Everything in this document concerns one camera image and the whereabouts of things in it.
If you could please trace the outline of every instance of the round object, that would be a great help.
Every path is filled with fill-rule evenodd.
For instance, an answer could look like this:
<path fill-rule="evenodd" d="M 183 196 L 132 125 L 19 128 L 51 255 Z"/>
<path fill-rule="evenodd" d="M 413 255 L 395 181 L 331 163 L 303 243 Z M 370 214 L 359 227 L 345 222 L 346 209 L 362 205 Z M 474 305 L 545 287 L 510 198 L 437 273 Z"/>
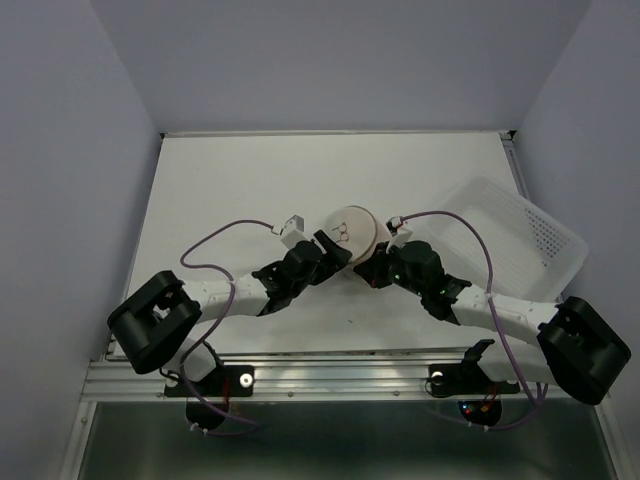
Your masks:
<path fill-rule="evenodd" d="M 242 388 L 249 388 L 251 385 L 253 385 L 253 377 L 251 375 L 248 373 L 240 375 L 240 386 Z"/>
<path fill-rule="evenodd" d="M 355 205 L 329 215 L 324 231 L 331 240 L 351 252 L 351 265 L 364 262 L 371 256 L 377 243 L 391 237 L 368 210 Z"/>

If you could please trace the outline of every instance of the gray wall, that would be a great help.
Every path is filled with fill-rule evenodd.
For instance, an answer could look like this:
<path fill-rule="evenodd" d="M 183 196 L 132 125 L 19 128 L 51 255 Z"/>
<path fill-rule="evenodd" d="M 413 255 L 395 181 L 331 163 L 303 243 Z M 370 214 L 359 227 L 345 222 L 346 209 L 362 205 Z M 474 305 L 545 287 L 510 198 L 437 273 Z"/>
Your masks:
<path fill-rule="evenodd" d="M 159 138 L 86 0 L 0 14 L 0 477 L 57 475 Z"/>
<path fill-rule="evenodd" d="M 589 299 L 635 355 L 613 387 L 640 459 L 640 3 L 594 0 L 516 136 L 536 203 L 591 249 L 568 293 Z"/>
<path fill-rule="evenodd" d="M 587 0 L 93 0 L 161 131 L 515 128 Z"/>

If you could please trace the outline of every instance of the wall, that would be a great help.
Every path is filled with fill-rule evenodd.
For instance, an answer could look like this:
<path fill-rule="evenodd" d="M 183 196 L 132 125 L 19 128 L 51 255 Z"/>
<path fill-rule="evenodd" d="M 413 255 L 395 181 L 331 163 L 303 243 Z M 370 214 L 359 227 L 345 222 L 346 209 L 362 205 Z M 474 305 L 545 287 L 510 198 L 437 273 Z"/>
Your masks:
<path fill-rule="evenodd" d="M 612 389 L 640 460 L 640 4 L 596 0 L 516 136 L 533 199 L 589 243 L 568 288 L 602 313 L 634 357 Z"/>
<path fill-rule="evenodd" d="M 516 128 L 587 0 L 92 0 L 161 131 Z"/>
<path fill-rule="evenodd" d="M 0 15 L 0 477 L 57 476 L 159 138 L 85 0 Z"/>

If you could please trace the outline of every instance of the white plastic basket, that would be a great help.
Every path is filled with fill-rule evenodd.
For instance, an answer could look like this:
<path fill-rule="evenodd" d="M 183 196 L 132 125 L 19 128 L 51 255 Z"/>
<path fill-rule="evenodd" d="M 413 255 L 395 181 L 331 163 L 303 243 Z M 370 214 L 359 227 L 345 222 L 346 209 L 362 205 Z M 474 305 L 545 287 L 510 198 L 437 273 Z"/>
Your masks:
<path fill-rule="evenodd" d="M 578 235 L 534 204 L 489 177 L 470 178 L 438 209 L 467 220 L 487 244 L 493 290 L 532 301 L 553 301 L 580 270 L 589 252 Z M 476 238 L 445 216 L 425 220 L 425 235 L 445 270 L 484 286 L 487 264 Z"/>

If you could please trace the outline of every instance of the white table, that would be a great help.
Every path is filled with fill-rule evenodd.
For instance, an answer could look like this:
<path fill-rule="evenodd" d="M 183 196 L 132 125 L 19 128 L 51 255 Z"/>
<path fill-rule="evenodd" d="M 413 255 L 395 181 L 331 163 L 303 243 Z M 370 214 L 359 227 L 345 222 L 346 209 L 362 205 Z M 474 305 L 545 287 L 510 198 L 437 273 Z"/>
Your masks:
<path fill-rule="evenodd" d="M 182 279 L 218 278 L 185 270 L 178 259 L 230 221 L 281 224 L 298 214 L 312 233 L 327 214 L 354 204 L 386 221 L 437 207 L 473 173 L 516 188 L 497 132 L 166 138 L 129 293 L 164 269 Z M 420 222 L 413 224 L 419 238 Z M 241 226 L 190 261 L 220 263 L 240 276 L 285 253 L 266 229 Z M 434 320 L 399 288 L 372 290 L 337 275 L 274 315 L 227 319 L 211 343 L 222 354 L 330 352 L 468 347 L 487 337 L 485 330 Z"/>

